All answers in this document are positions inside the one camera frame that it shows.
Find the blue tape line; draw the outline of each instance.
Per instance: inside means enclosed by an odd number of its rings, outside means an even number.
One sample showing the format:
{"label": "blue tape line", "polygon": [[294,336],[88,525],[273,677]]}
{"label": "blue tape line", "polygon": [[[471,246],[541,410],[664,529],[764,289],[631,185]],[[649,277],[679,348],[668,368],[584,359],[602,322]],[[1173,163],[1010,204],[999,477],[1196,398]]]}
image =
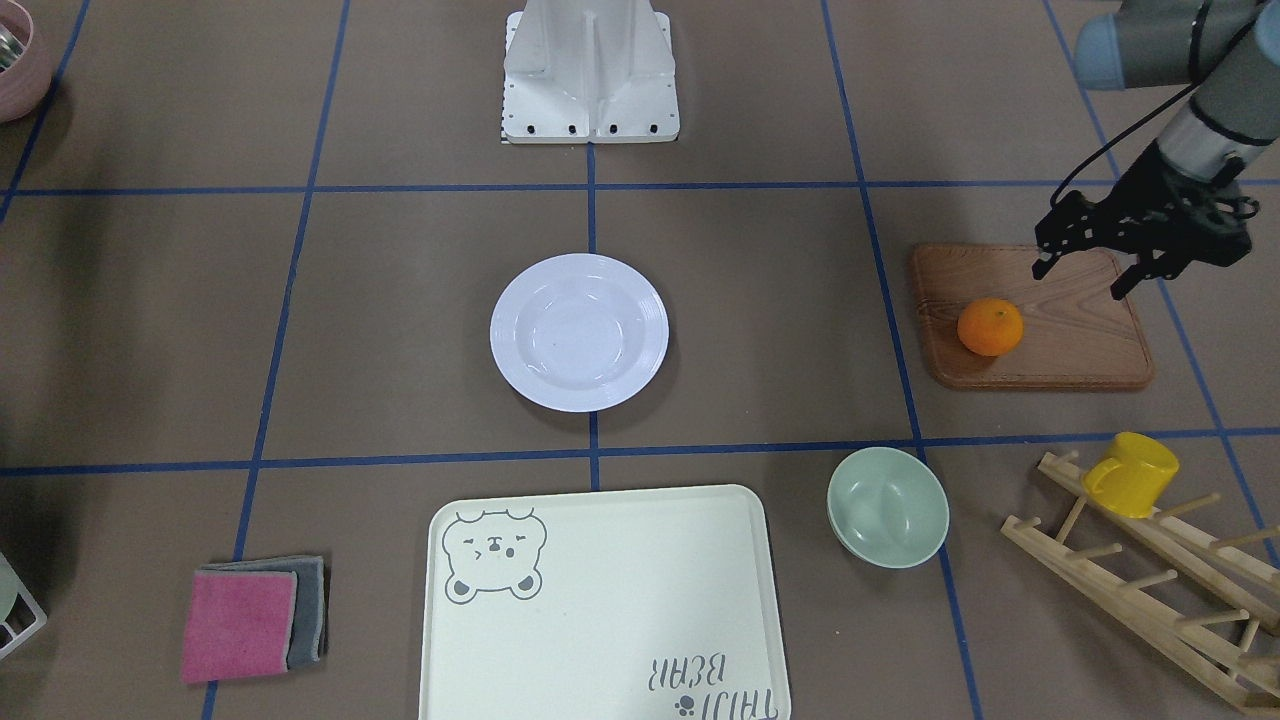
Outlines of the blue tape line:
{"label": "blue tape line", "polygon": [[[849,105],[849,94],[845,87],[845,73],[840,65],[840,53],[836,46],[836,33],[832,27],[831,8],[828,6],[827,0],[822,0],[822,19],[827,28],[827,44],[831,49],[831,64],[836,73],[836,86],[840,88],[840,105],[845,113],[845,128],[849,132],[849,149],[854,156],[854,170],[858,176],[858,191],[861,195],[863,213],[867,215],[867,232],[870,236],[872,254],[876,258],[876,275],[879,279],[881,295],[884,302],[884,315],[888,322],[890,336],[893,340],[893,356],[897,361],[899,378],[902,384],[902,396],[906,400],[906,415],[911,425],[911,438],[915,443],[916,452],[920,455],[922,461],[924,461],[924,446],[920,442],[920,421],[915,411],[915,398],[911,393],[911,378],[906,370],[906,359],[902,352],[902,338],[899,333],[897,318],[893,313],[893,299],[888,287],[888,277],[884,272],[884,256],[881,251],[879,233],[876,229],[876,214],[872,210],[870,193],[867,188],[867,174],[863,172],[863,158],[858,146],[858,132],[854,127],[854,113]],[[964,618],[960,612],[960,601],[956,594],[951,564],[945,551],[938,556],[938,560],[942,566],[942,583],[946,585],[947,597],[951,601],[951,624],[956,634],[956,647],[960,652],[960,664],[964,669],[965,685],[969,689],[970,711],[973,712],[974,720],[982,720],[982,700],[978,694],[978,683],[969,659],[969,644],[965,639]]]}
{"label": "blue tape line", "polygon": [[374,465],[447,465],[453,462],[509,462],[512,460],[563,460],[586,457],[590,450],[515,450],[507,452],[436,452],[421,455],[364,455],[352,457],[282,457],[262,460],[264,470],[297,468],[365,468]]}
{"label": "blue tape line", "polygon": [[200,711],[200,720],[212,720],[215,702],[218,702],[218,680],[205,685],[205,706]]}
{"label": "blue tape line", "polygon": [[[1187,328],[1183,325],[1183,319],[1178,314],[1178,307],[1174,306],[1174,297],[1169,293],[1169,283],[1164,278],[1156,281],[1160,287],[1160,296],[1165,300],[1165,307],[1169,310],[1169,316],[1174,322],[1174,329],[1178,331],[1178,340],[1183,343],[1183,352],[1187,354],[1187,361],[1190,363],[1192,373],[1196,375],[1196,384],[1199,387],[1201,396],[1204,397],[1204,406],[1208,407],[1210,418],[1213,419],[1213,427],[1217,428],[1217,437],[1222,442],[1222,450],[1226,451],[1226,459],[1231,464],[1231,471],[1235,474],[1235,483],[1240,487],[1240,495],[1244,496],[1244,503],[1249,507],[1249,515],[1253,516],[1253,524],[1258,528],[1266,527],[1262,520],[1262,512],[1258,509],[1258,502],[1253,497],[1253,491],[1249,488],[1249,482],[1244,478],[1244,470],[1240,469],[1240,462],[1235,457],[1235,448],[1231,447],[1231,439],[1228,437],[1225,425],[1222,425],[1222,416],[1217,411],[1217,404],[1213,402],[1213,395],[1208,389],[1208,380],[1204,379],[1204,372],[1201,370],[1199,360],[1196,357],[1196,350],[1192,348],[1190,337],[1187,334]],[[1272,565],[1280,565],[1280,556],[1277,556],[1275,546],[1271,541],[1263,543],[1267,548],[1267,556],[1271,557]]]}
{"label": "blue tape line", "polygon": [[964,669],[964,682],[969,688],[969,706],[973,708],[974,720],[982,720],[982,698],[978,696],[978,679],[973,674],[973,659],[969,657],[969,637],[964,629],[964,615],[960,614],[960,596],[956,593],[947,543],[942,543],[938,548],[938,564],[942,566],[942,583],[947,587],[947,603],[951,606],[951,624],[960,650],[960,666]]}
{"label": "blue tape line", "polygon": [[1230,437],[1268,437],[1280,436],[1280,428],[1235,428],[1228,429]]}
{"label": "blue tape line", "polygon": [[302,256],[302,243],[307,233],[307,220],[311,214],[311,199],[320,172],[320,154],[324,150],[325,129],[329,123],[329,108],[333,104],[334,87],[338,83],[338,65],[342,61],[342,44],[347,35],[347,18],[351,14],[351,0],[343,0],[338,17],[338,33],[333,44],[333,58],[329,63],[329,81],[325,86],[324,101],[320,105],[320,119],[316,127],[315,146],[311,151],[311,168],[307,173],[307,191],[302,197],[302,210],[298,215],[298,231],[293,237],[293,254],[289,258],[289,273],[284,282],[284,299],[280,301],[280,318],[275,329],[275,343],[271,348],[271,364],[266,374],[266,388],[262,391],[262,411],[259,416],[257,434],[253,441],[252,465],[244,482],[244,500],[241,505],[239,524],[236,530],[233,560],[244,556],[244,542],[248,538],[250,520],[253,515],[253,498],[257,493],[257,478],[261,468],[262,450],[266,446],[266,428],[271,420],[271,402],[275,398],[275,382],[280,370],[280,357],[284,354],[284,337],[289,325],[289,307],[293,296],[293,283],[298,277],[298,259]]}
{"label": "blue tape line", "polygon": [[591,413],[588,419],[588,434],[590,436],[591,447],[591,492],[598,492],[600,489],[600,415],[599,413]]}
{"label": "blue tape line", "polygon": [[[586,251],[595,255],[595,145],[586,143]],[[590,450],[591,492],[600,489],[600,414],[590,413],[586,419],[588,448]]]}
{"label": "blue tape line", "polygon": [[73,190],[35,188],[19,190],[18,197],[128,197],[148,195],[301,195],[305,186],[244,186],[244,187],[84,187]]}
{"label": "blue tape line", "polygon": [[595,145],[586,143],[586,251],[595,255]]}
{"label": "blue tape line", "polygon": [[314,192],[550,192],[581,191],[585,183],[530,183],[530,184],[317,184]]}
{"label": "blue tape line", "polygon": [[9,206],[13,205],[13,197],[18,191],[18,183],[22,182],[22,176],[27,172],[27,164],[31,163],[31,155],[36,150],[36,141],[40,140],[40,131],[45,128],[45,120],[49,118],[49,110],[54,106],[54,99],[58,97],[58,88],[63,85],[63,76],[67,74],[67,65],[72,61],[72,53],[76,50],[76,44],[79,42],[81,29],[84,27],[84,17],[88,14],[90,0],[83,0],[81,3],[79,13],[76,14],[76,24],[72,27],[72,36],[67,41],[67,49],[63,50],[63,59],[58,61],[58,69],[54,70],[54,78],[49,83],[49,92],[45,94],[45,99],[40,102],[40,110],[36,114],[36,122],[31,126],[31,133],[27,135],[27,145],[22,149],[22,156],[18,159],[18,167],[13,170],[13,177],[9,179],[9,187],[4,193],[4,205],[0,205],[0,223],[9,217]]}
{"label": "blue tape line", "polygon": [[840,106],[845,113],[845,129],[849,133],[849,149],[854,156],[854,172],[858,176],[858,190],[863,200],[863,214],[867,219],[867,232],[872,241],[872,254],[876,258],[876,275],[879,279],[881,299],[884,302],[884,314],[888,318],[888,331],[893,341],[893,357],[897,363],[899,379],[902,384],[902,395],[906,398],[908,420],[911,425],[911,437],[920,437],[920,423],[915,414],[915,400],[911,396],[911,379],[906,372],[906,356],[902,352],[902,338],[897,331],[897,318],[893,313],[893,300],[888,290],[888,277],[884,273],[884,256],[881,252],[879,233],[876,231],[876,214],[872,211],[872,199],[867,192],[867,176],[863,172],[863,155],[858,146],[858,133],[854,129],[854,113],[849,106],[849,94],[845,91],[845,72],[840,65],[840,53],[836,49],[836,33],[831,24],[831,9],[827,0],[822,0],[822,18],[827,26],[827,45],[831,50],[831,64],[836,73],[836,86],[840,90]]}
{"label": "blue tape line", "polygon": [[[1053,179],[919,179],[919,181],[797,181],[797,182],[646,182],[595,183],[600,192],[627,190],[847,190],[865,184],[870,188],[913,187],[1057,187]],[[1075,179],[1071,184],[1110,187],[1115,181]],[[1280,179],[1240,181],[1240,184],[1280,184]],[[588,183],[527,184],[317,184],[312,192],[328,195],[380,195],[397,192],[580,192]],[[305,184],[264,184],[225,187],[79,187],[15,190],[14,197],[128,197],[183,195],[302,195]]]}
{"label": "blue tape line", "polygon": [[[1139,430],[1156,439],[1215,438],[1215,429],[1189,430]],[[1228,430],[1238,437],[1280,436],[1280,428],[1239,428]],[[929,447],[983,447],[1002,445],[1066,445],[1073,442],[1106,442],[1112,433],[1060,433],[1023,434],[987,437],[938,437],[938,438],[888,438],[865,441],[822,441],[822,442],[755,442],[735,445],[676,445],[676,446],[635,446],[635,447],[596,447],[600,457],[635,457],[662,455],[735,455],[756,452],[833,452],[854,451],[864,447],[883,446],[899,448]],[[360,468],[375,465],[435,465],[453,462],[509,462],[516,460],[563,460],[581,459],[593,455],[591,447],[563,450],[515,450],[492,452],[436,452],[416,455],[364,455],[329,457],[278,457],[256,462],[262,470],[285,470],[298,468]],[[27,468],[0,468],[0,478],[49,477],[49,475],[110,475],[146,473],[196,473],[209,470],[248,470],[252,460],[214,460],[196,462],[134,462],[120,465],[49,465]]]}
{"label": "blue tape line", "polygon": [[[1156,439],[1179,438],[1210,438],[1217,437],[1217,430],[1192,429],[1192,430],[1138,430],[1142,434]],[[941,437],[922,438],[923,447],[980,447],[989,445],[1053,445],[1071,442],[1107,442],[1115,433],[1057,433],[1057,434],[1025,434],[1025,436],[987,436],[987,437]]]}
{"label": "blue tape line", "polygon": [[[1070,45],[1066,44],[1066,36],[1062,35],[1062,26],[1061,23],[1057,22],[1057,14],[1053,13],[1053,8],[1048,4],[1048,0],[1041,0],[1041,5],[1044,5],[1044,13],[1048,14],[1048,22],[1051,26],[1053,26],[1053,35],[1057,36],[1057,45],[1059,47],[1062,49],[1062,56],[1066,58],[1066,65],[1069,68],[1074,68],[1074,63],[1071,61],[1071,47]],[[1071,76],[1073,78],[1075,77],[1074,70]],[[1075,83],[1075,90],[1076,92],[1080,94],[1080,100],[1084,101],[1084,109],[1088,110],[1089,113],[1089,122],[1093,123],[1093,132],[1097,133],[1098,141],[1102,145],[1106,145],[1107,133],[1105,129],[1102,129],[1102,120],[1098,119],[1098,114],[1093,110],[1093,101],[1089,100],[1089,92],[1084,90],[1084,87],[1080,86],[1079,82]],[[1107,155],[1107,164],[1111,165],[1111,174],[1119,178],[1120,165],[1116,164],[1115,155],[1112,155],[1110,150],[1107,151],[1106,155]]]}
{"label": "blue tape line", "polygon": [[914,442],[910,439],[879,439],[849,442],[754,442],[739,445],[602,447],[600,457],[644,457],[650,455],[746,455],[755,452],[832,452],[854,451],[878,445],[887,447],[913,447]]}
{"label": "blue tape line", "polygon": [[46,465],[33,468],[0,468],[0,478],[38,478],[54,475],[124,475],[146,473],[198,473],[206,470],[248,470],[248,460],[211,460],[196,462],[122,462],[119,465]]}
{"label": "blue tape line", "polygon": [[849,181],[796,182],[612,182],[599,183],[602,191],[618,190],[827,190],[858,187]]}
{"label": "blue tape line", "polygon": [[[867,187],[1057,187],[1062,181],[1046,179],[977,179],[977,181],[867,181]],[[1115,181],[1075,179],[1071,184],[1112,186]]]}
{"label": "blue tape line", "polygon": [[248,523],[253,515],[253,498],[257,496],[259,466],[253,465],[248,470],[248,479],[244,480],[244,497],[241,501],[241,519],[236,524],[236,546],[232,550],[232,561],[239,562],[244,559],[244,542],[248,539]]}

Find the plate rim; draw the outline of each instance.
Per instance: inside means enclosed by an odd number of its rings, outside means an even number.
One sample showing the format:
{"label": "plate rim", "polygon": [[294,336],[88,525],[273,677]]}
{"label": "plate rim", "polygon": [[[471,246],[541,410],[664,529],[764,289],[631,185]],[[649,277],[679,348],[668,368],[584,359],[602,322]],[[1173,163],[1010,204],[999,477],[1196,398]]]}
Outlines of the plate rim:
{"label": "plate rim", "polygon": [[[627,392],[620,393],[617,397],[600,398],[600,391],[616,387],[611,383],[604,383],[588,391],[557,391],[557,392],[539,392],[539,389],[549,389],[550,386],[544,382],[539,382],[536,375],[531,373],[520,373],[508,361],[504,361],[503,350],[513,347],[515,342],[508,342],[504,333],[500,331],[506,329],[506,324],[499,327],[499,323],[504,320],[508,315],[502,311],[504,307],[513,305],[516,302],[515,292],[518,292],[522,281],[527,281],[531,274],[536,272],[545,270],[547,268],[554,268],[557,264],[572,264],[572,263],[593,263],[596,266],[607,268],[613,272],[628,275],[628,279],[639,281],[644,283],[645,292],[644,297],[637,300],[653,299],[657,305],[657,314],[650,324],[650,319],[645,318],[646,329],[658,331],[655,334],[654,348],[657,350],[655,357],[652,363],[652,368],[644,372],[644,379],[635,388]],[[566,272],[561,277],[577,277],[577,273]],[[509,314],[511,322],[513,323],[518,314]],[[502,374],[503,379],[520,393],[524,398],[534,402],[539,406],[557,410],[561,413],[595,413],[599,410],[607,410],[627,400],[635,397],[641,389],[648,387],[654,377],[658,375],[658,370],[666,361],[667,350],[671,343],[671,316],[667,313],[667,306],[662,301],[662,296],[658,293],[658,288],[646,278],[643,273],[632,268],[631,265],[599,252],[566,252],[562,255],[553,255],[534,263],[532,265],[521,270],[507,286],[503,288],[502,293],[498,296],[497,302],[494,302],[493,313],[489,316],[489,352],[493,356],[494,364],[498,366],[498,372]]]}

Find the wooden cutting board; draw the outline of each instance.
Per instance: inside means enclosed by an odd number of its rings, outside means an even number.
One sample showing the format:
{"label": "wooden cutting board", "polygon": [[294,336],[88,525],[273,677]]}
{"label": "wooden cutting board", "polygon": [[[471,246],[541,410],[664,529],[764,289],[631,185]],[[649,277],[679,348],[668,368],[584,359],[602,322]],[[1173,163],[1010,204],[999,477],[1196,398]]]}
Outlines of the wooden cutting board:
{"label": "wooden cutting board", "polygon": [[[1135,391],[1155,378],[1151,348],[1129,299],[1111,299],[1120,265],[1105,250],[1062,256],[1032,279],[1039,250],[1021,245],[918,245],[911,251],[924,357],[955,389]],[[1001,357],[960,345],[956,320],[972,300],[1004,297],[1025,322]]]}

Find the plastic tray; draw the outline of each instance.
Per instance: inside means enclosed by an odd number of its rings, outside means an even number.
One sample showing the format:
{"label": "plastic tray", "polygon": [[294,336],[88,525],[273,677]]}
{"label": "plastic tray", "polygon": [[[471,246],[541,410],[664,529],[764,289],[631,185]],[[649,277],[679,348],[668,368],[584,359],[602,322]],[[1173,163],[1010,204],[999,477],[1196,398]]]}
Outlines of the plastic tray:
{"label": "plastic tray", "polygon": [[466,500],[431,520],[420,719],[790,716],[751,491]]}

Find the pink sponge cloth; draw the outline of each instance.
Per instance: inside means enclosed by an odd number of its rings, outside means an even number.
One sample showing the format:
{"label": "pink sponge cloth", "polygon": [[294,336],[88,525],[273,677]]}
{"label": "pink sponge cloth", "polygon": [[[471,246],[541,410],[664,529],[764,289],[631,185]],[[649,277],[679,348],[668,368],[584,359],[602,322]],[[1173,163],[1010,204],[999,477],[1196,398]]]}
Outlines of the pink sponge cloth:
{"label": "pink sponge cloth", "polygon": [[182,647],[182,682],[288,671],[298,577],[197,570]]}

